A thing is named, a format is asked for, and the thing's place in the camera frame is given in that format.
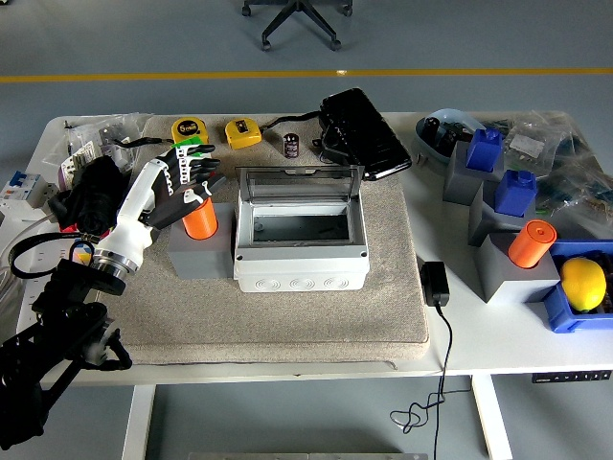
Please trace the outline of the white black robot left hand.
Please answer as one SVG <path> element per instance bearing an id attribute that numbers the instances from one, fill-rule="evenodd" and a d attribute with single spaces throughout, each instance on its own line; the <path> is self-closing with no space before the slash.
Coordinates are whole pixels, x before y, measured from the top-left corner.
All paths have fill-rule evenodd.
<path id="1" fill-rule="evenodd" d="M 182 144 L 146 162 L 119 210 L 115 228 L 96 248 L 95 266 L 117 265 L 133 272 L 162 230 L 195 211 L 225 181 L 209 144 Z"/>

